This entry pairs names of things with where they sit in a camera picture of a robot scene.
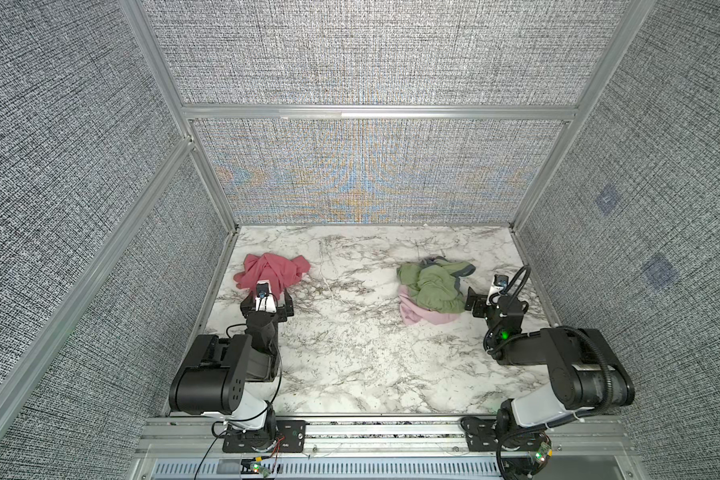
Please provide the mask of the dark pink cloth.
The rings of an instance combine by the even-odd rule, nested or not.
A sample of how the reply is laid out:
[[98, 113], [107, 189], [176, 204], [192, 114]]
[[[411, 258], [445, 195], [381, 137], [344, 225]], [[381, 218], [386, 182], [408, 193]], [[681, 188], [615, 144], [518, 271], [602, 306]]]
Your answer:
[[233, 280], [241, 290], [253, 290], [260, 281], [268, 281], [271, 292], [279, 299], [288, 287], [299, 283], [310, 268], [311, 264], [303, 256], [287, 259], [274, 253], [248, 254], [243, 270], [236, 273]]

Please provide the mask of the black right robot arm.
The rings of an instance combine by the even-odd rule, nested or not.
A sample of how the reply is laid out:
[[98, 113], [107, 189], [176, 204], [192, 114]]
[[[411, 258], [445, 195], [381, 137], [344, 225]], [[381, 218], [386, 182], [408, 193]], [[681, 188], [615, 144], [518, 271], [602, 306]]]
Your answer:
[[514, 294], [468, 290], [465, 308], [487, 324], [485, 352], [500, 365], [544, 366], [548, 374], [538, 389], [504, 401], [494, 419], [460, 420], [472, 452], [528, 451], [553, 427], [634, 401], [634, 383], [599, 330], [558, 326], [525, 332], [528, 307]]

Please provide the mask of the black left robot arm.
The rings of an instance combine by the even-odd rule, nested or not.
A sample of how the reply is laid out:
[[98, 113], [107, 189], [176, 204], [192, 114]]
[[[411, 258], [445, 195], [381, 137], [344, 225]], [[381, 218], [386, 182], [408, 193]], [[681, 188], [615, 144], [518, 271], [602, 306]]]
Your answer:
[[222, 338], [197, 336], [171, 383], [172, 412], [200, 415], [222, 423], [226, 453], [269, 453], [282, 435], [272, 399], [246, 390], [249, 383], [281, 381], [279, 325], [294, 315], [287, 291], [280, 300], [259, 289], [241, 304], [245, 331]]

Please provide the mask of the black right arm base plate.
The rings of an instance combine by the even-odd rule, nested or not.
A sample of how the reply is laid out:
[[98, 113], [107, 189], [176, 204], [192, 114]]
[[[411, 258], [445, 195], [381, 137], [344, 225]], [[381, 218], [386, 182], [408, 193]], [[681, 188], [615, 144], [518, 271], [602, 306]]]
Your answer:
[[[483, 418], [466, 416], [459, 420], [459, 427], [465, 435], [470, 452], [495, 451], [501, 438], [520, 427], [511, 416]], [[531, 452], [539, 450], [543, 443], [549, 444], [548, 437], [541, 432], [519, 434], [502, 444], [504, 451]]]

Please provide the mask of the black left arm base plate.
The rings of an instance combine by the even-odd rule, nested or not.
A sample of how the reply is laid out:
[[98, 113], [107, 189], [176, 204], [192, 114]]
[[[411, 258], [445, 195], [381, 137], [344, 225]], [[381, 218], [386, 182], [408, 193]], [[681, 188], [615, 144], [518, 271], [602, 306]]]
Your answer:
[[302, 453], [307, 425], [303, 420], [276, 420], [258, 430], [231, 428], [223, 436], [222, 451], [264, 456], [272, 455], [275, 449], [279, 453]]

